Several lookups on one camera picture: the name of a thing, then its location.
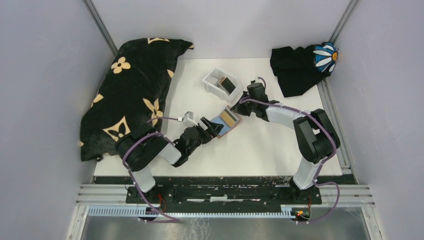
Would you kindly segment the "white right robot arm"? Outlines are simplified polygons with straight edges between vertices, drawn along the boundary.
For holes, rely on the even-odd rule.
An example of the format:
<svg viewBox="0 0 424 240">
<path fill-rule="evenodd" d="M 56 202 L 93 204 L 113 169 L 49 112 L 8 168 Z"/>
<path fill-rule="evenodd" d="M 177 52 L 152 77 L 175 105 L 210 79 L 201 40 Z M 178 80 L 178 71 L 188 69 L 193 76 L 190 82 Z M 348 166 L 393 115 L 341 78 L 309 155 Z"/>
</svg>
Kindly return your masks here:
<svg viewBox="0 0 424 240">
<path fill-rule="evenodd" d="M 295 132 L 298 149 L 302 155 L 297 172 L 292 177 L 289 199 L 302 204 L 309 198 L 308 189 L 317 180 L 324 165 L 334 157 L 340 147 L 340 138 L 327 113 L 318 108 L 313 111 L 299 110 L 270 100 L 263 83 L 252 81 L 231 111 L 256 117 L 270 123 L 286 126 Z"/>
</svg>

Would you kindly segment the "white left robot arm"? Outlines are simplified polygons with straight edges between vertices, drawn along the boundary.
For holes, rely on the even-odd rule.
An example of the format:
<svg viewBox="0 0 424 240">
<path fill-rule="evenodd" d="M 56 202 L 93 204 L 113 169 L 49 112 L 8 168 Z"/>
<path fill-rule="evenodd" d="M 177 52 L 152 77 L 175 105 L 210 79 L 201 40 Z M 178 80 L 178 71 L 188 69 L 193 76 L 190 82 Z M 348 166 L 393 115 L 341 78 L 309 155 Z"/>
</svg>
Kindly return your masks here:
<svg viewBox="0 0 424 240">
<path fill-rule="evenodd" d="M 115 149 L 138 190 L 138 197 L 143 202 L 152 203 L 158 195 L 154 187 L 156 181 L 149 169 L 149 164 L 154 159 L 160 157 L 177 168 L 186 163 L 199 146 L 217 138 L 225 127 L 222 123 L 202 117 L 200 120 L 206 126 L 203 128 L 193 120 L 192 115 L 193 113 L 188 111 L 183 117 L 154 117 L 116 143 Z M 183 123 L 186 129 L 178 139 L 171 141 L 153 127 L 154 120 L 177 121 Z"/>
</svg>

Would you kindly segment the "gold credit card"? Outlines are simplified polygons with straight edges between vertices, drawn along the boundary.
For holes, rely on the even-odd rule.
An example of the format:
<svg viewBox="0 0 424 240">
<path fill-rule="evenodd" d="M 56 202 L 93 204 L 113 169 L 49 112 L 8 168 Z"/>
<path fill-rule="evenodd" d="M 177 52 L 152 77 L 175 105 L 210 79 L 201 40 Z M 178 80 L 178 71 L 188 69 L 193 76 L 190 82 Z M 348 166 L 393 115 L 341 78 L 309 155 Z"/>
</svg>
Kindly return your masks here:
<svg viewBox="0 0 424 240">
<path fill-rule="evenodd" d="M 223 120 L 223 122 L 228 125 L 229 128 L 233 128 L 238 124 L 240 119 L 237 115 L 235 115 L 232 111 L 228 109 L 224 109 L 220 114 L 219 117 Z"/>
</svg>

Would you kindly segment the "tan leather card holder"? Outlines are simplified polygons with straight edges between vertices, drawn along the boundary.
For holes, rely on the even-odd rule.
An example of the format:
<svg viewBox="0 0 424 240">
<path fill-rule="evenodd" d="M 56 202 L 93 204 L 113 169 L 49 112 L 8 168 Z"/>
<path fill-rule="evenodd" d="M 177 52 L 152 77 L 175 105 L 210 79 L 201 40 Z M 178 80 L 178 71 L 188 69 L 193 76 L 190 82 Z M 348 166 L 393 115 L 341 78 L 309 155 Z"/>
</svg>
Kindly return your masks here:
<svg viewBox="0 0 424 240">
<path fill-rule="evenodd" d="M 237 125 L 241 122 L 241 117 L 231 111 L 230 106 L 227 105 L 219 115 L 211 120 L 211 122 L 223 125 L 223 128 L 217 135 L 217 138 L 220 139 L 237 127 Z"/>
</svg>

